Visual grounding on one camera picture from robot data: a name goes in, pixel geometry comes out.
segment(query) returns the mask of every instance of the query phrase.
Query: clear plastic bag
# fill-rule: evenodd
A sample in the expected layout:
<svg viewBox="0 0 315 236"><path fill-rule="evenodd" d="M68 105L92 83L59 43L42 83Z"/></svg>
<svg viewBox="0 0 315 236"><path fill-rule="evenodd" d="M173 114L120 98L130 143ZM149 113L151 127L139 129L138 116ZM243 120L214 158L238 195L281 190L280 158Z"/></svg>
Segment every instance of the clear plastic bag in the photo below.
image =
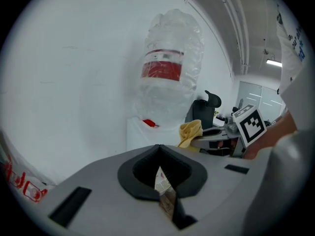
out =
<svg viewBox="0 0 315 236"><path fill-rule="evenodd" d="M203 50L202 31L193 16L173 9L154 18L136 99L141 119L162 127L183 122L194 100Z"/></svg>

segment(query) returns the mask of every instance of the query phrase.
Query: yellow cloth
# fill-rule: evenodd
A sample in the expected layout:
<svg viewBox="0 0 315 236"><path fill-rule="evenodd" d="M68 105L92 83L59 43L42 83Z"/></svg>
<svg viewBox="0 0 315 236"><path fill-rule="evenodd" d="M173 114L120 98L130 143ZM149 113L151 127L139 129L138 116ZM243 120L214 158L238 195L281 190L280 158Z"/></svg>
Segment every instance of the yellow cloth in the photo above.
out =
<svg viewBox="0 0 315 236"><path fill-rule="evenodd" d="M182 124L179 128L179 136L181 138L181 142L177 147L185 148L193 152L199 152L200 149L190 146L190 143L195 137L202 136L201 120L193 120Z"/></svg>

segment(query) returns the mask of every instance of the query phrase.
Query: black chair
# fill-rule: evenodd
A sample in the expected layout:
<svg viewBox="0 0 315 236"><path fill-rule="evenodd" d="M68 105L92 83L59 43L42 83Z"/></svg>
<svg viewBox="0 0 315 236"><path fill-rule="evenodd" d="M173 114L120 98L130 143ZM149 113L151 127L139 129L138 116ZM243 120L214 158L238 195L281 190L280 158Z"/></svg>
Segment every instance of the black chair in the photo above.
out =
<svg viewBox="0 0 315 236"><path fill-rule="evenodd" d="M213 127L213 118L215 114L215 108L219 108L222 104L220 97L215 94L209 93L208 101L195 100L191 105L185 122L190 122L196 119L201 120L202 129L208 129Z"/></svg>

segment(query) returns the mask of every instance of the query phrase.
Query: person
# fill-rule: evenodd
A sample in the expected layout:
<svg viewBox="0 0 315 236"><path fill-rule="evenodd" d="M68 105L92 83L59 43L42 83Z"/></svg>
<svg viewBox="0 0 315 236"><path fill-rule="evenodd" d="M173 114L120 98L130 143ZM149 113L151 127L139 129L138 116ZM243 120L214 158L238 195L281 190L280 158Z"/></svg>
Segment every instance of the person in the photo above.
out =
<svg viewBox="0 0 315 236"><path fill-rule="evenodd" d="M281 0L276 0L279 14L277 16L277 36L281 44L282 74L278 93L282 94L294 81L303 66L309 64L307 57L310 45L298 21ZM267 132L251 144L244 154L244 159L255 159L258 152L273 147L280 138L297 130L294 119L285 108L276 124L267 127Z"/></svg>

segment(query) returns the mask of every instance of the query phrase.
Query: fluorescent light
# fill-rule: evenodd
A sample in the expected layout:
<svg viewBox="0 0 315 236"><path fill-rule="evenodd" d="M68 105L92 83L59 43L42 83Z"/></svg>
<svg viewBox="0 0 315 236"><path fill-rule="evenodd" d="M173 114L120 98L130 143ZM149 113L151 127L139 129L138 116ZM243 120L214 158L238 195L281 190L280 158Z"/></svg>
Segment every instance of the fluorescent light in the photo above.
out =
<svg viewBox="0 0 315 236"><path fill-rule="evenodd" d="M250 95L258 96L258 97L260 97L260 98L261 98L261 96L259 96L259 95L257 95L257 94L252 94L252 93L250 93Z"/></svg>
<svg viewBox="0 0 315 236"><path fill-rule="evenodd" d="M271 100L272 102L275 102L275 103L278 103L278 104L280 104L280 105L282 105L281 103L279 103L279 102L277 102L277 101L274 101L274 100Z"/></svg>
<svg viewBox="0 0 315 236"><path fill-rule="evenodd" d="M276 66L282 67L282 63L281 62L275 61L275 60L271 60L271 59L267 59L267 64L276 65Z"/></svg>

